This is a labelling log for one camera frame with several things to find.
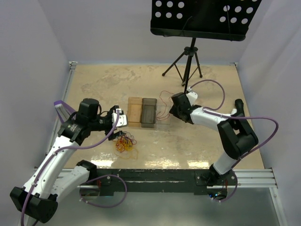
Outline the orange transparent bin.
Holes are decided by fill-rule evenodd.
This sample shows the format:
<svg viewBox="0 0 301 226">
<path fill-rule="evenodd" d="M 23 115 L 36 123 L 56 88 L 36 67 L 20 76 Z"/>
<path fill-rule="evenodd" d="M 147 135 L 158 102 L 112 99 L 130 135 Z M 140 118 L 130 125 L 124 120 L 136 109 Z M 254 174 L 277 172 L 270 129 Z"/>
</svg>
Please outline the orange transparent bin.
<svg viewBox="0 0 301 226">
<path fill-rule="evenodd" d="M 127 118 L 129 127 L 141 126 L 140 119 L 142 114 L 142 97 L 129 97 L 127 106 Z"/>
</svg>

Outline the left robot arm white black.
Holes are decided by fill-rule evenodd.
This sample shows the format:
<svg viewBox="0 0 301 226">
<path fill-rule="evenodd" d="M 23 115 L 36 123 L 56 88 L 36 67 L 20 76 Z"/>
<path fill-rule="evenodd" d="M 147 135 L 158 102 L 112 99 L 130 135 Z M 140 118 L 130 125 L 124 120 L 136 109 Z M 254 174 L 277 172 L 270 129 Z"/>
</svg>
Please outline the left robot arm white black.
<svg viewBox="0 0 301 226">
<path fill-rule="evenodd" d="M 122 136 L 122 131 L 116 129 L 128 124 L 119 106 L 113 106 L 103 116 L 99 101 L 92 98 L 83 99 L 77 111 L 62 100 L 55 101 L 54 107 L 61 127 L 51 149 L 33 176 L 10 192 L 11 200 L 21 212 L 21 226 L 48 222 L 58 204 L 77 186 L 94 184 L 97 167 L 88 161 L 77 163 L 63 178 L 59 175 L 77 150 L 94 148 L 105 140 Z"/>
</svg>

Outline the grey transparent bin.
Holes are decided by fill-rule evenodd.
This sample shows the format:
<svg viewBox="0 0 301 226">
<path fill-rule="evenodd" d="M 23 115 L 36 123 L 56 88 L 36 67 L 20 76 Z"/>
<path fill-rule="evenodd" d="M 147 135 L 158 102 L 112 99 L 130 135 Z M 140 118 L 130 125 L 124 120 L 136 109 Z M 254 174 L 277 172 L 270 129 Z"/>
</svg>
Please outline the grey transparent bin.
<svg viewBox="0 0 301 226">
<path fill-rule="evenodd" d="M 154 128 L 156 122 L 156 98 L 143 98 L 140 124 L 142 128 Z"/>
</svg>

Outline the clear transparent bin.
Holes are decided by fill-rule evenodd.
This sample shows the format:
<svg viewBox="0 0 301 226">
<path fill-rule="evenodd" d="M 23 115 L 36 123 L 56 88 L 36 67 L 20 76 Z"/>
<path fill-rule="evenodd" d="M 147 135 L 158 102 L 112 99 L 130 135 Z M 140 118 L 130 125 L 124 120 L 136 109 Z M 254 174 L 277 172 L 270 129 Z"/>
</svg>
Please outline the clear transparent bin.
<svg viewBox="0 0 301 226">
<path fill-rule="evenodd" d="M 159 104 L 156 108 L 155 129 L 166 130 L 171 125 L 170 106 Z"/>
</svg>

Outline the yellow red cable ball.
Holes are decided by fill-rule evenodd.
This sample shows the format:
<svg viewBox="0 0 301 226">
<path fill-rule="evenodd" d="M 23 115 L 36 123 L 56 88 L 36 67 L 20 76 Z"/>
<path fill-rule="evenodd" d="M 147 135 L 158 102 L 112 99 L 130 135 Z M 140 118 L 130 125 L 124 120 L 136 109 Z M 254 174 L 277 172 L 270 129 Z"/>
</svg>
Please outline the yellow red cable ball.
<svg viewBox="0 0 301 226">
<path fill-rule="evenodd" d="M 115 155 L 121 159 L 137 159 L 138 150 L 136 149 L 137 141 L 135 137 L 129 133 L 124 132 L 124 134 L 117 138 L 115 142 Z"/>
</svg>

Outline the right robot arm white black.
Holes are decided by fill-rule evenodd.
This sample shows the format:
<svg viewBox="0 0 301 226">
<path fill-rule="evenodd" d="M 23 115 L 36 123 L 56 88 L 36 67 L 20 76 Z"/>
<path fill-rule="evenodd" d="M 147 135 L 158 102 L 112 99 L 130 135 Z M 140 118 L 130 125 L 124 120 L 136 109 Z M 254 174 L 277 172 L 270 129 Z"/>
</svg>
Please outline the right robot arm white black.
<svg viewBox="0 0 301 226">
<path fill-rule="evenodd" d="M 218 114 L 195 105 L 197 97 L 193 91 L 173 95 L 169 113 L 185 123 L 205 126 L 219 133 L 224 152 L 210 166 L 205 179 L 208 186 L 220 185 L 240 157 L 258 144 L 258 137 L 244 119 L 244 103 L 241 99 L 235 100 L 235 108 L 230 114 Z"/>
</svg>

